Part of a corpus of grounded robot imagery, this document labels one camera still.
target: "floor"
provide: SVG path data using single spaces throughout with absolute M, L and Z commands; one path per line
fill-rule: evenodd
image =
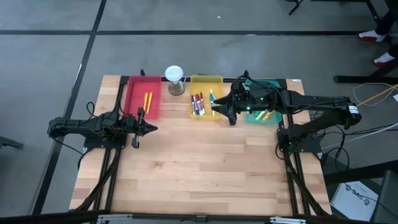
M 30 0 L 0 2 L 1 30 L 91 30 L 101 0 Z M 379 15 L 383 1 L 372 3 Z M 286 1 L 263 0 L 108 0 L 98 30 L 370 30 L 373 17 L 363 2 L 304 1 L 293 15 Z M 23 150 L 0 150 L 0 216 L 27 215 L 52 141 L 48 121 L 61 116 L 85 52 L 88 35 L 0 35 L 0 135 L 23 142 Z M 359 41 L 354 35 L 97 35 L 72 118 L 88 117 L 85 105 L 95 101 L 103 75 L 163 75 L 169 65 L 184 73 L 236 77 L 299 78 L 306 94 L 350 96 L 357 85 L 336 84 L 334 75 L 367 75 L 386 43 Z M 365 100 L 387 87 L 358 89 Z M 391 97 L 363 106 L 363 120 L 352 130 L 396 123 L 398 103 Z M 322 146 L 340 141 L 329 135 Z M 81 149 L 83 138 L 65 143 Z M 347 143 L 351 167 L 398 158 L 393 132 Z M 79 155 L 63 148 L 44 213 L 68 210 Z

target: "sneaker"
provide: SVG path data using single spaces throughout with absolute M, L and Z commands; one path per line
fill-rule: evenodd
M 382 42 L 386 35 L 379 35 L 374 30 L 370 30 L 367 32 L 363 32 L 359 34 L 359 38 L 365 41 L 375 41 L 375 42 Z
M 387 65 L 388 63 L 390 63 L 394 59 L 395 59 L 395 57 L 391 56 L 388 52 L 386 52 L 379 58 L 375 59 L 373 62 L 374 62 L 374 65 L 377 67 L 383 67 L 383 66 Z

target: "wooden tabletop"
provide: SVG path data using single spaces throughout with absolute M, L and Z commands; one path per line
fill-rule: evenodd
M 113 109 L 119 80 L 116 75 L 103 77 L 95 114 Z M 226 118 L 191 119 L 189 83 L 181 96 L 172 96 L 168 84 L 162 82 L 159 119 L 147 120 L 159 129 L 140 138 L 139 149 L 131 146 L 133 135 L 127 137 L 111 211 L 291 215 L 285 165 L 275 156 L 277 125 L 247 124 L 243 114 L 238 115 L 235 126 L 230 126 Z M 287 85 L 304 94 L 300 80 L 287 80 Z M 225 83 L 224 94 L 229 90 L 230 83 Z M 308 121 L 308 111 L 294 115 L 297 124 Z M 318 159 L 309 153 L 300 155 L 306 186 L 331 213 Z M 79 206 L 97 184 L 103 156 L 104 149 L 94 149 L 83 158 L 70 208 Z M 300 191 L 297 186 L 295 189 L 302 212 Z M 107 192 L 106 185 L 100 208 L 104 208 Z

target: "green tray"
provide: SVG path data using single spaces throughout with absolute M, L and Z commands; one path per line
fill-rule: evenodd
M 260 80 L 260 79 L 254 79 L 254 80 L 257 82 L 269 82 L 269 83 L 273 84 L 274 86 L 279 87 L 279 83 L 274 80 Z M 251 84 L 251 81 L 247 79 L 245 82 L 245 88 L 247 90 L 249 90 L 249 87 L 247 87 L 246 85 L 250 85 L 250 84 Z M 282 114 L 280 112 L 276 112 L 276 111 L 274 111 L 272 113 L 271 117 L 268 120 L 263 120 L 263 117 L 265 117 L 265 115 L 267 113 L 264 113 L 264 115 L 261 116 L 260 119 L 256 120 L 256 117 L 260 112 L 261 111 L 253 111 L 253 113 L 251 113 L 251 114 L 246 113 L 244 115 L 244 120 L 247 123 L 257 123 L 257 124 L 277 124 L 280 121 L 282 121 Z

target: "red tray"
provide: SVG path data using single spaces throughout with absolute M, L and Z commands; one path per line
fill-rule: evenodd
M 160 99 L 162 93 L 162 77 L 160 76 L 131 76 L 127 87 L 126 100 L 124 101 L 123 111 L 137 115 L 138 108 L 144 107 L 145 93 L 152 92 L 149 113 L 145 114 L 144 119 L 157 119 L 160 111 Z

